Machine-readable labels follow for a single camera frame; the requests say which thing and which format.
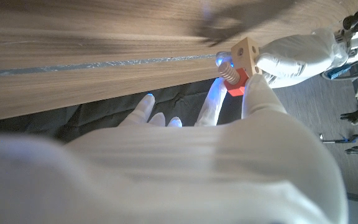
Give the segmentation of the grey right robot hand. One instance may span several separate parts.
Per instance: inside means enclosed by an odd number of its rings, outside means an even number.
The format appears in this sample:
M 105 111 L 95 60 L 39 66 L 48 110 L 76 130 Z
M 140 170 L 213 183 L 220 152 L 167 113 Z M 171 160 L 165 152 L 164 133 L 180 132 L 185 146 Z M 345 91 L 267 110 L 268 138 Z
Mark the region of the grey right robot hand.
M 214 81 L 194 126 L 150 114 L 69 143 L 0 134 L 0 223 L 347 223 L 335 158 L 262 75 L 217 124 Z

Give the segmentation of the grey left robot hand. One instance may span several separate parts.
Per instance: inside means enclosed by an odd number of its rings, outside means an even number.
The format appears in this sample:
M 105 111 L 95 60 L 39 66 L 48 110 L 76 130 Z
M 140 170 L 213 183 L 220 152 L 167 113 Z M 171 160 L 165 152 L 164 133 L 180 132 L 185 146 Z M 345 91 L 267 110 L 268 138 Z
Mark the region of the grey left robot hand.
M 346 45 L 331 29 L 317 29 L 308 35 L 291 35 L 263 47 L 245 38 L 230 52 L 216 54 L 216 65 L 224 85 L 233 96 L 244 94 L 253 76 L 264 77 L 271 88 L 296 85 L 349 59 Z

